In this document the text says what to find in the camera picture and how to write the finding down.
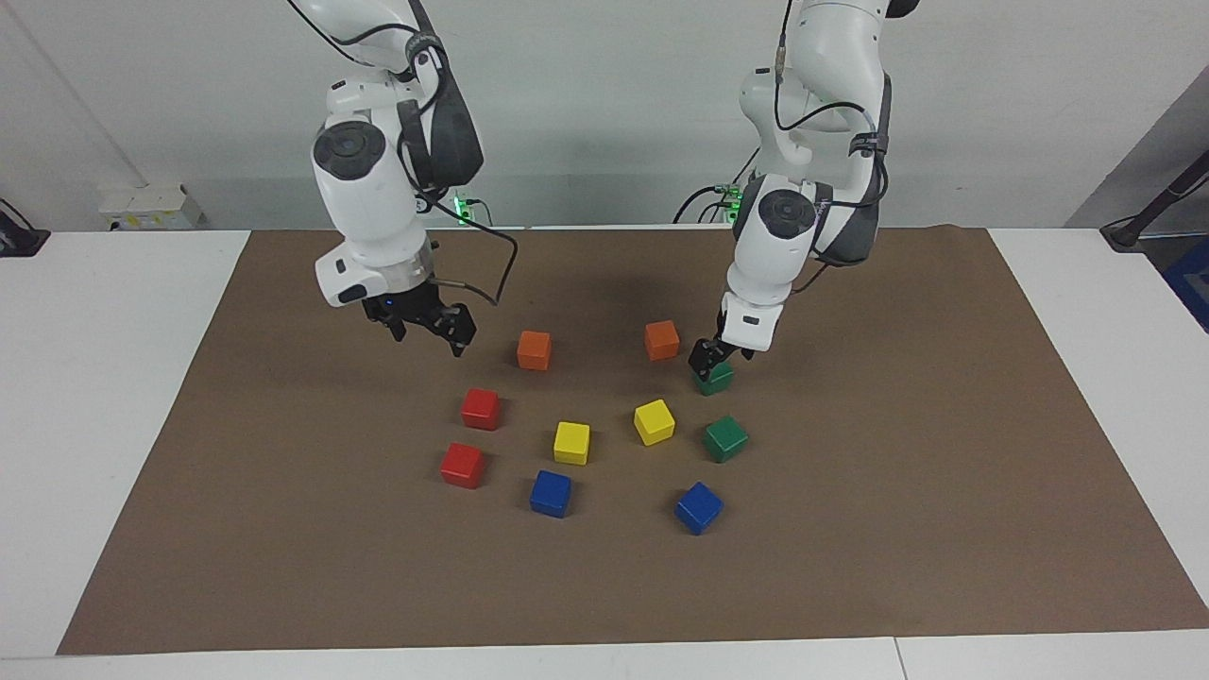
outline orange block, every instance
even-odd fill
[[[528,370],[548,370],[554,341],[549,333],[526,330],[516,345],[516,364]]]
[[[670,359],[679,353],[679,334],[676,333],[676,324],[670,321],[660,321],[647,324],[647,356],[650,361]]]

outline gray wall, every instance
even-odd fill
[[[1066,226],[1100,226],[1138,213],[1209,150],[1209,68],[1113,169]],[[1168,208],[1147,234],[1209,231],[1209,186]]]
[[[756,142],[737,87],[783,7],[427,5],[486,148],[470,191],[509,224],[666,221],[729,179]],[[925,0],[883,40],[884,221],[1065,224],[1209,62],[1207,34],[1203,0]],[[343,75],[284,1],[0,0],[0,194],[91,229],[96,186],[180,181],[219,227],[325,226],[307,149]]]

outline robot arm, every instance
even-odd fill
[[[850,266],[868,258],[889,185],[891,87],[878,40],[885,17],[904,16],[915,4],[806,0],[797,29],[787,31],[796,68],[783,67],[782,42],[776,67],[744,81],[740,104],[759,133],[760,151],[735,220],[735,259],[717,334],[699,340],[689,357],[700,378],[736,350],[750,359],[771,347],[808,259]],[[808,179],[812,152],[804,129],[851,136],[843,184]]]
[[[475,334],[447,306],[417,203],[439,200],[482,165],[449,57],[418,0],[302,0],[290,5],[332,47],[371,70],[328,92],[312,148],[316,181],[343,243],[316,263],[332,306],[360,302],[397,341],[412,323],[461,356]]]

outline block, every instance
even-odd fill
[[[499,427],[499,394],[479,388],[467,392],[462,400],[462,422],[476,430]]]
[[[453,443],[445,451],[445,460],[441,461],[441,478],[446,484],[462,486],[463,489],[478,489],[482,480],[482,471],[487,467],[487,459],[482,451],[474,446]]]
[[[533,512],[557,517],[567,517],[567,508],[571,506],[571,478],[565,474],[543,469],[537,473],[533,480],[533,491],[530,494],[530,507]]]
[[[526,330],[516,344],[516,365],[526,370],[549,370],[554,340],[549,333]]]
[[[718,518],[722,507],[722,499],[698,482],[676,503],[676,518],[683,521],[694,536],[700,536]]]
[[[727,462],[747,445],[747,432],[729,415],[705,428],[705,448],[718,462]]]
[[[650,361],[675,358],[679,353],[679,334],[676,333],[676,324],[670,321],[648,323],[646,344]]]
[[[730,384],[735,380],[735,369],[730,367],[730,362],[722,362],[721,364],[713,367],[713,371],[710,373],[708,380],[701,380],[698,374],[693,374],[693,381],[696,382],[696,388],[701,391],[706,397],[711,394],[717,394],[723,390],[730,387]]]
[[[663,399],[634,409],[634,427],[647,446],[671,439],[676,432],[676,419]]]
[[[554,434],[554,460],[567,465],[588,465],[588,444],[592,428],[579,422],[560,422]]]

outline red block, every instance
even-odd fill
[[[462,486],[464,489],[478,489],[482,480],[482,471],[487,467],[487,459],[482,451],[465,444],[450,444],[441,461],[441,477],[446,484]]]
[[[476,430],[499,427],[499,394],[491,390],[470,390],[462,402],[462,422]]]

